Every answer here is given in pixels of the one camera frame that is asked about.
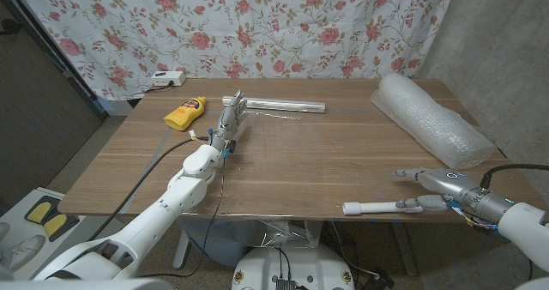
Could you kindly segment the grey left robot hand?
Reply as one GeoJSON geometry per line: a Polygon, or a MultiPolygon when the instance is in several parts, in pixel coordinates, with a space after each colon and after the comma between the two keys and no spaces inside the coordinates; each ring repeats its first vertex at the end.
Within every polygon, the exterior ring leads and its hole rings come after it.
{"type": "Polygon", "coordinates": [[[217,125],[213,129],[210,145],[218,151],[223,148],[235,137],[238,133],[238,127],[244,121],[246,114],[246,100],[241,90],[231,98],[227,106],[220,115],[217,125]]]}

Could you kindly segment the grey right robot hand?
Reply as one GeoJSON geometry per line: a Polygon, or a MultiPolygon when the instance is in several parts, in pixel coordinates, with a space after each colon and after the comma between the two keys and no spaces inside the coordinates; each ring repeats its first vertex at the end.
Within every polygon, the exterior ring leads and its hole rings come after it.
{"type": "Polygon", "coordinates": [[[498,224],[515,204],[486,187],[481,187],[465,174],[450,169],[401,169],[394,171],[393,175],[415,180],[427,190],[457,202],[473,216],[494,224],[498,224]]]}

